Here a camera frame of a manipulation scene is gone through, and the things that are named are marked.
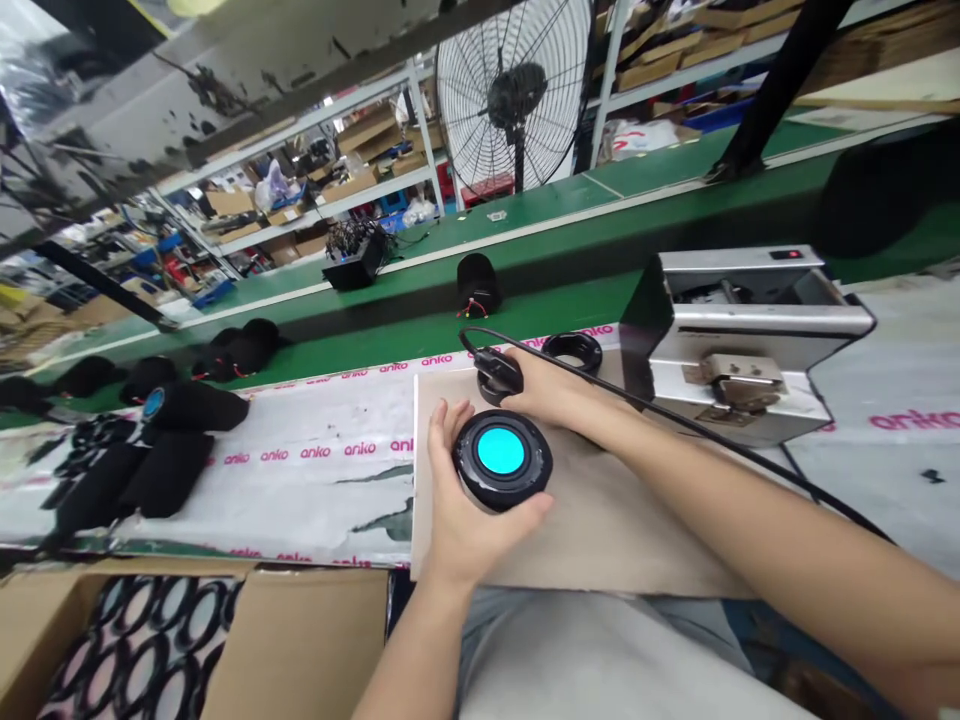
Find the brown cardboard box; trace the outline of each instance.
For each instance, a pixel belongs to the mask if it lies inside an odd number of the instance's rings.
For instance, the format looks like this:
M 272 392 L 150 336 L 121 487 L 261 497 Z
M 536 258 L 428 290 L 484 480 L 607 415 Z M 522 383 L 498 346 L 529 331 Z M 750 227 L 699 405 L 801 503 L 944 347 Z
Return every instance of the brown cardboard box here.
M 360 145 L 354 152 L 356 152 L 364 162 L 370 162 L 380 155 L 383 155 L 383 153 L 394 145 L 399 145 L 402 142 L 403 133 L 400 132 L 400 128 L 394 123 L 392 128 L 380 133 L 371 140 L 367 140 L 367 142 Z
M 223 235 L 208 235 L 207 237 L 218 245 L 223 245 L 224 243 L 239 240 L 247 235 L 252 235 L 253 233 L 257 232 L 257 230 L 260 230 L 260 226 L 257 223 L 250 223 L 249 225 L 244 225 L 236 230 L 223 233 Z
M 286 225 L 288 222 L 293 222 L 297 218 L 302 217 L 305 212 L 306 209 L 303 207 L 303 203 L 298 202 L 295 205 L 287 205 L 287 207 L 267 215 L 267 222 L 274 226 Z
M 337 135 L 337 145 L 340 146 L 341 153 L 347 154 L 396 126 L 393 106 L 388 102 L 383 103 Z
M 440 121 L 433 120 L 427 123 L 427 134 L 430 136 L 430 147 L 433 149 L 443 147 L 443 133 L 440 130 Z M 420 128 L 407 126 L 407 139 L 413 143 L 414 152 L 424 152 L 423 133 Z
M 766 40 L 768 37 L 786 32 L 793 27 L 798 17 L 800 17 L 800 11 L 794 10 L 793 12 L 784 13 L 773 20 L 767 20 L 759 25 L 753 25 L 747 29 L 747 34 L 743 36 L 743 44 L 749 45 L 750 43 Z
M 217 215 L 239 215 L 240 213 L 256 210 L 253 204 L 252 193 L 240 188 L 231 188 L 233 192 L 227 190 L 210 190 L 206 193 L 207 200 L 216 210 Z
M 347 720 L 383 651 L 385 571 L 274 573 L 240 560 L 138 558 L 17 573 L 0 588 L 0 717 L 39 715 L 70 643 L 116 575 L 245 580 L 201 720 Z
M 323 200 L 326 203 L 336 202 L 337 200 L 343 200 L 345 197 L 350 197 L 354 193 L 358 193 L 361 190 L 366 190 L 367 188 L 373 187 L 377 184 L 379 178 L 379 172 L 376 168 L 368 168 L 365 172 L 361 173 L 357 177 L 345 182 L 343 185 L 328 185 L 323 189 Z
M 733 33 L 732 35 L 707 33 L 700 45 L 684 55 L 680 67 L 688 68 L 691 65 L 699 65 L 707 60 L 732 53 L 743 45 L 743 36 L 744 33 Z
M 680 64 L 680 55 L 681 53 L 674 53 L 661 60 L 646 65 L 637 65 L 622 73 L 617 73 L 617 91 L 623 92 L 666 77 L 677 69 L 677 65 Z
M 740 30 L 781 15 L 802 3 L 803 0 L 768 0 L 742 12 L 703 7 L 694 16 L 693 21 L 698 25 L 721 30 Z
M 313 240 L 305 240 L 302 243 L 297 243 L 297 252 L 300 253 L 300 257 L 306 257 L 307 255 L 313 255 L 318 252 L 323 252 L 327 249 L 327 236 L 322 235 Z
M 427 164 L 427 156 L 422 152 L 411 152 L 398 157 L 393 162 L 393 176 L 400 177 L 406 175 L 411 170 L 422 168 Z

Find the silver machine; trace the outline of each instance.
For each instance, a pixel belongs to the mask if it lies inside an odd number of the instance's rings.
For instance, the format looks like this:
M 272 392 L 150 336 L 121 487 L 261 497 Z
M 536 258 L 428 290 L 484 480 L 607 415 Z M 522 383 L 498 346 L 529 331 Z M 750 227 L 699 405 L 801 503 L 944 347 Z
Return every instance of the silver machine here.
M 771 447 L 832 421 L 810 370 L 875 325 L 807 245 L 660 253 L 620 323 L 624 381 L 731 440 Z

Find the hand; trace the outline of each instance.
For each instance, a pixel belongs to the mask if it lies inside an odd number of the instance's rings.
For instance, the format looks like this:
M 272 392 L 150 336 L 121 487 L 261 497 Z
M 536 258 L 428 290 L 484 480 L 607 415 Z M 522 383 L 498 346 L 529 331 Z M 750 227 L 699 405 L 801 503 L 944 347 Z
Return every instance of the hand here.
M 466 400 L 447 412 L 441 400 L 430 418 L 433 470 L 433 532 L 424 580 L 472 591 L 493 567 L 546 517 L 553 498 L 538 493 L 502 515 L 489 515 L 470 501 L 453 467 L 450 451 L 463 424 L 473 416 Z
M 593 407 L 594 401 L 615 401 L 613 395 L 583 378 L 519 348 L 509 348 L 504 354 L 518 362 L 523 373 L 523 392 L 504 399 L 504 410 L 574 429 L 574 423 L 584 419 L 583 414 Z

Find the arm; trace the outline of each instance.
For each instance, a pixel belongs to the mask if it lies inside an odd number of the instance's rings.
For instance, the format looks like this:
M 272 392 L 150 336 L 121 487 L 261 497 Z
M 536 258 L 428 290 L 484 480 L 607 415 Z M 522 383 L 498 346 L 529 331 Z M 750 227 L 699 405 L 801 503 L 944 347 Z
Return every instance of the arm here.
M 565 426 L 619 457 L 761 598 L 911 714 L 934 716 L 936 703 L 960 706 L 955 583 L 570 373 L 508 354 L 521 365 L 525 389 L 504 407 Z M 916 675 L 911 685 L 923 685 L 926 704 L 904 698 L 915 687 L 893 686 L 904 673 Z
M 450 448 L 473 415 L 466 401 L 430 419 L 433 530 L 424 571 L 367 686 L 354 720 L 449 720 L 457 689 L 460 633 L 480 580 L 533 532 L 553 500 L 540 493 L 503 515 L 464 494 Z

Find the fan guard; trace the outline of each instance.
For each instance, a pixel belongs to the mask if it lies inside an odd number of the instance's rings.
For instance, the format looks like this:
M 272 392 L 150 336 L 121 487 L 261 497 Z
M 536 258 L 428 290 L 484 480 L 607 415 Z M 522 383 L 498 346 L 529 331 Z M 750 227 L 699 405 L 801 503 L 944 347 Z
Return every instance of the fan guard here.
M 473 192 L 503 176 L 520 192 L 560 167 L 586 110 L 593 24 L 591 0 L 526 0 L 440 44 L 446 145 Z

